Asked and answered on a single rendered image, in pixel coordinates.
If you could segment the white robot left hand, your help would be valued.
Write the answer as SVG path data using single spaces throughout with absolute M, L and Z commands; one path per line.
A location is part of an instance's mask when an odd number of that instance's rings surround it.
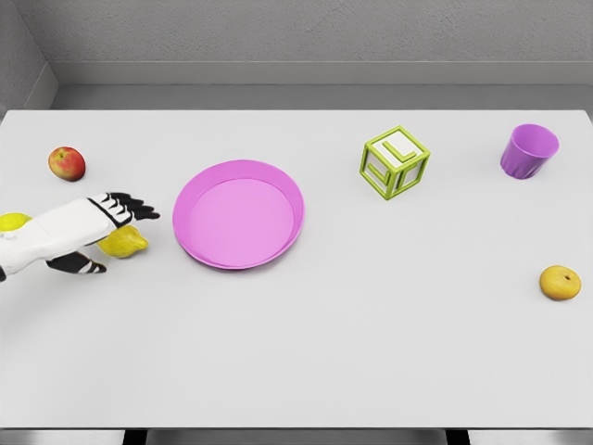
M 117 229 L 159 214 L 142 199 L 121 192 L 77 198 L 25 224 L 23 237 L 32 245 L 23 251 L 30 260 L 75 274 L 104 273 L 105 265 L 91 260 L 80 249 L 92 245 Z

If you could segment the yellow lemon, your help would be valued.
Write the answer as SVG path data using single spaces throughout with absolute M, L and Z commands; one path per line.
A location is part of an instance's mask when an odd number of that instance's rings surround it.
M 148 241 L 138 229 L 126 225 L 111 232 L 107 237 L 98 241 L 97 245 L 108 256 L 123 259 L 147 249 Z

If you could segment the pink round plate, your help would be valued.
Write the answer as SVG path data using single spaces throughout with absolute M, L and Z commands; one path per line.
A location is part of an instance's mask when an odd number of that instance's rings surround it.
M 172 211 L 180 246 L 194 259 L 242 270 L 278 258 L 305 219 L 297 183 L 271 164 L 231 160 L 213 165 L 181 190 Z

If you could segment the red apple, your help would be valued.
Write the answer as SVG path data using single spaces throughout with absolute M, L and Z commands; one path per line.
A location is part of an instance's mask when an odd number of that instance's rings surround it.
M 60 146 L 55 148 L 49 154 L 47 163 L 50 171 L 56 177 L 65 181 L 79 181 L 86 173 L 85 159 L 73 147 Z

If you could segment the round yellow fruit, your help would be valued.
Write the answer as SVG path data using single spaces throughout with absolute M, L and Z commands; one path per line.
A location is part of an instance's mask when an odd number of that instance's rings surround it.
M 0 232 L 10 232 L 19 229 L 32 218 L 24 213 L 6 213 L 0 215 Z

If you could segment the green letter block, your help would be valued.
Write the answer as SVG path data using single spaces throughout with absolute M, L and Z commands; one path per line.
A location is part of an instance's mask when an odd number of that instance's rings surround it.
M 385 200 L 417 185 L 431 152 L 399 125 L 364 144 L 361 176 Z

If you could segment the purple cup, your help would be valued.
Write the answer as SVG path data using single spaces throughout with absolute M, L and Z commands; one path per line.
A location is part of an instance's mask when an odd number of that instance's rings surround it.
M 515 179 L 529 179 L 556 155 L 559 148 L 558 137 L 548 128 L 534 123 L 521 124 L 511 132 L 500 167 Z

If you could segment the yellow-orange round fruit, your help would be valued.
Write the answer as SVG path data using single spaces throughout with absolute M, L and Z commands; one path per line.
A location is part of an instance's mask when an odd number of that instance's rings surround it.
M 561 265 L 551 265 L 541 273 L 539 286 L 549 299 L 568 300 L 579 294 L 582 282 L 574 270 Z

